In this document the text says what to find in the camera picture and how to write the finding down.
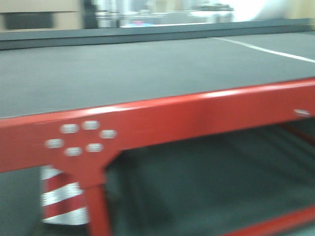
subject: red table leg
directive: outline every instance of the red table leg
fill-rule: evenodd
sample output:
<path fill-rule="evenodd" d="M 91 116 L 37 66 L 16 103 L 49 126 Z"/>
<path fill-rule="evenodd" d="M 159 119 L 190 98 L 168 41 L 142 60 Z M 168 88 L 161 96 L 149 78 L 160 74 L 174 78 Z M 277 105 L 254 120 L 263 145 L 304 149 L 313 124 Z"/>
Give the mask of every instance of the red table leg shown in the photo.
<path fill-rule="evenodd" d="M 108 207 L 103 185 L 84 189 L 90 217 L 90 236 L 111 236 Z"/>

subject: gray felt surface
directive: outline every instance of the gray felt surface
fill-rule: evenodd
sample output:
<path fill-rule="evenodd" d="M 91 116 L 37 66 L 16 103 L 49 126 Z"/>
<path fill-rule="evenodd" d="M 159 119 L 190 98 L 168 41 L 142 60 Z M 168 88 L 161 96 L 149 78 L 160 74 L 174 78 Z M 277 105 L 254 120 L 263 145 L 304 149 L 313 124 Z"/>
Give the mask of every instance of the gray felt surface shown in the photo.
<path fill-rule="evenodd" d="M 314 35 L 229 38 L 315 58 Z M 1 51 L 0 72 L 5 118 L 301 79 L 315 64 L 209 38 Z"/>

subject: cutting table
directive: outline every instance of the cutting table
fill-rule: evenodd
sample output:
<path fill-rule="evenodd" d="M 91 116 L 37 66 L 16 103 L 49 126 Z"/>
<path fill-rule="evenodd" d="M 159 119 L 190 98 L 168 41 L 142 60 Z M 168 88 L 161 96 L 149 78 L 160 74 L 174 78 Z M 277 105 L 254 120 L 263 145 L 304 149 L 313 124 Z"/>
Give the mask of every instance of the cutting table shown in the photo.
<path fill-rule="evenodd" d="M 12 171 L 52 164 L 85 190 L 92 236 L 262 236 L 312 222 L 314 41 L 285 33 L 1 51 L 1 202 L 11 182 L 38 174 Z M 276 125 L 289 121 L 299 133 Z M 35 204 L 37 191 L 19 188 L 14 199 Z M 32 224 L 40 207 L 29 210 Z M 10 228 L 25 221 L 13 205 L 3 212 L 3 235 L 30 230 Z"/>

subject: white stripe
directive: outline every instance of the white stripe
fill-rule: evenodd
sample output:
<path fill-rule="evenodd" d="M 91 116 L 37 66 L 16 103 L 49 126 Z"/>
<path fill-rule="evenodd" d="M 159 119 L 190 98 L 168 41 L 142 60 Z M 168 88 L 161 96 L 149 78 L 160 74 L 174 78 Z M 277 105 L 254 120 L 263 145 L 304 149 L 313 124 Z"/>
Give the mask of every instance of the white stripe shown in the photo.
<path fill-rule="evenodd" d="M 42 206 L 58 203 L 68 198 L 81 195 L 83 190 L 80 189 L 79 183 L 70 183 L 56 190 L 42 194 Z"/>
<path fill-rule="evenodd" d="M 258 51 L 271 53 L 271 54 L 275 54 L 275 55 L 279 55 L 279 56 L 283 56 L 283 57 L 287 57 L 287 58 L 293 58 L 293 59 L 297 59 L 297 60 L 302 60 L 302 61 L 306 61 L 306 62 L 315 63 L 315 60 L 310 59 L 310 58 L 304 58 L 304 57 L 300 57 L 300 56 L 296 56 L 296 55 L 288 54 L 288 53 L 276 52 L 276 51 L 272 51 L 272 50 L 269 50 L 269 49 L 260 48 L 260 47 L 257 47 L 255 45 L 248 44 L 248 43 L 242 43 L 242 42 L 239 42 L 239 41 L 226 39 L 226 38 L 214 38 L 214 39 L 222 40 L 222 41 L 226 41 L 226 42 L 230 42 L 230 43 L 235 43 L 235 44 L 238 44 L 238 45 L 242 45 L 244 47 L 248 47 L 248 48 L 251 48 L 251 49 L 258 50 Z"/>
<path fill-rule="evenodd" d="M 86 207 L 83 207 L 65 214 L 43 219 L 42 221 L 47 224 L 56 225 L 84 225 L 89 223 L 89 218 Z"/>
<path fill-rule="evenodd" d="M 43 166 L 41 169 L 41 180 L 55 177 L 62 171 L 52 168 L 52 166 Z"/>

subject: red crossbar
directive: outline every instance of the red crossbar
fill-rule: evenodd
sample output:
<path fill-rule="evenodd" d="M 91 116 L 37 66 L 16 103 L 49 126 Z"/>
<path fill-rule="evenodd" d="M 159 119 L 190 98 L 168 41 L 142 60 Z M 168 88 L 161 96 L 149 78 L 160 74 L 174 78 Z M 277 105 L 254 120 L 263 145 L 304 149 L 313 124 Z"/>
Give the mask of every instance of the red crossbar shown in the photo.
<path fill-rule="evenodd" d="M 315 116 L 315 78 L 152 99 L 73 111 L 0 119 L 0 173 L 52 164 L 85 190 L 92 236 L 110 235 L 101 185 L 104 167 L 125 149 Z M 97 129 L 82 128 L 97 121 Z M 63 133 L 65 124 L 79 127 Z M 101 138 L 101 131 L 115 131 Z M 47 140 L 60 139 L 60 148 Z M 100 152 L 86 150 L 101 144 Z M 67 148 L 80 148 L 67 156 Z"/>

